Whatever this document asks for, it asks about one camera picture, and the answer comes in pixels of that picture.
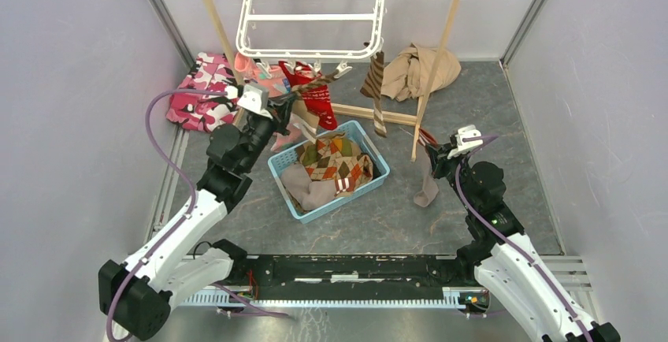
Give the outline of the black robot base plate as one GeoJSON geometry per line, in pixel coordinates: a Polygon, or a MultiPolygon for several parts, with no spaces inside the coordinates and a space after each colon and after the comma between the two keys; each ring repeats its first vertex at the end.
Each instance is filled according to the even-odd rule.
{"type": "Polygon", "coordinates": [[[241,311],[244,298],[265,309],[417,308],[481,314],[490,292],[451,256],[249,255],[222,280],[184,300],[185,306],[241,311]]]}

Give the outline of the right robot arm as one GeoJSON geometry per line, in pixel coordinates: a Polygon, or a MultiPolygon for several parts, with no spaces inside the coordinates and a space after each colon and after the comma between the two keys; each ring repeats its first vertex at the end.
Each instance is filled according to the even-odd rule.
{"type": "Polygon", "coordinates": [[[536,252],[503,196],[504,172],[491,162],[469,162],[455,146],[428,144],[431,175],[445,179],[466,208],[473,240],[457,250],[455,276],[480,284],[501,302],[532,341],[620,341],[609,322],[594,319],[536,252]]]}

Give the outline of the orange white striped beige sock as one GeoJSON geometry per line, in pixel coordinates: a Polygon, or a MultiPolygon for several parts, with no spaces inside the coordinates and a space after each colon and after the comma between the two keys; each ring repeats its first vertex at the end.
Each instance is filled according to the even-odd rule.
{"type": "Polygon", "coordinates": [[[418,145],[416,146],[416,163],[420,170],[422,182],[421,190],[414,195],[414,202],[421,207],[429,206],[434,198],[439,193],[437,182],[432,177],[432,167],[429,159],[429,154],[425,149],[428,145],[437,145],[438,143],[434,137],[424,130],[419,129],[417,134],[418,145]]]}

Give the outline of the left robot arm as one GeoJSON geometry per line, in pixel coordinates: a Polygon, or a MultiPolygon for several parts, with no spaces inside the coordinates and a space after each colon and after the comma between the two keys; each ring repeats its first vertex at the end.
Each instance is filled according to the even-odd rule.
{"type": "Polygon", "coordinates": [[[242,128],[224,124],[210,135],[207,167],[190,199],[168,224],[123,262],[105,262],[98,272],[99,306],[106,319],[106,338],[115,341],[115,326],[123,340],[145,341],[165,324],[173,308],[187,297],[224,280],[239,284],[247,263],[212,247],[193,262],[182,264],[189,249],[243,199],[253,168],[272,135],[288,131],[293,102],[269,100],[263,110],[247,111],[242,128]]]}

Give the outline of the white plastic clip hanger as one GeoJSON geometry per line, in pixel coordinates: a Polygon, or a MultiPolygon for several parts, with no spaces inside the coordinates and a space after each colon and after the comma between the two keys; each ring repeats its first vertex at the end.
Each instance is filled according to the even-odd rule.
{"type": "Polygon", "coordinates": [[[373,0],[373,8],[370,13],[274,13],[261,14],[253,9],[254,0],[243,0],[240,12],[239,25],[236,33],[236,49],[249,58],[258,58],[262,67],[269,65],[270,60],[312,60],[314,68],[319,69],[323,61],[338,61],[339,68],[343,73],[349,71],[347,63],[350,61],[361,61],[371,58],[382,50],[384,39],[382,37],[382,24],[386,9],[385,0],[373,0]],[[249,37],[249,31],[255,30],[261,22],[365,22],[370,24],[370,36],[365,39],[368,43],[361,49],[324,49],[324,48],[261,48],[253,47],[249,37]]]}

